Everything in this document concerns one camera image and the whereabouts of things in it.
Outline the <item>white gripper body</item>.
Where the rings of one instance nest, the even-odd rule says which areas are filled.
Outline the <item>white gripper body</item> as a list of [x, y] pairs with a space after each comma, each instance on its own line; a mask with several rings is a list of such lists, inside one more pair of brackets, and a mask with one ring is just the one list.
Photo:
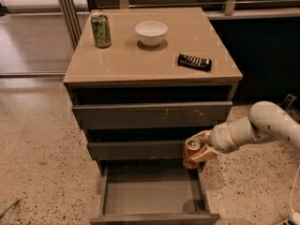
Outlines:
[[229, 154], [238, 149], [227, 123], [219, 124], [211, 129], [209, 144], [224, 154]]

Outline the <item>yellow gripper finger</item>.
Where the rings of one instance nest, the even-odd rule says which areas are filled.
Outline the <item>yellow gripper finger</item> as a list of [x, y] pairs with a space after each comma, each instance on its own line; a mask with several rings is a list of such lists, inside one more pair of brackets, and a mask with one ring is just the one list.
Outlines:
[[194, 135], [194, 137], [203, 144], [209, 144], [211, 141], [211, 131], [210, 130], [203, 130]]
[[202, 144], [200, 150], [190, 157], [190, 160], [196, 163], [205, 162], [207, 160], [216, 158], [219, 151], [209, 144]]

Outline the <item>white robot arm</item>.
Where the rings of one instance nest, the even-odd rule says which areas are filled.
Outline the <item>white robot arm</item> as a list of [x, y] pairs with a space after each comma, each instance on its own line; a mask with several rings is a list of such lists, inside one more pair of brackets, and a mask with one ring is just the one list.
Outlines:
[[246, 144], [270, 143], [282, 140], [300, 151], [300, 125], [278, 105], [269, 101], [255, 103], [248, 115], [214, 126], [193, 136], [203, 143], [201, 150], [190, 157], [193, 162], [228, 154]]

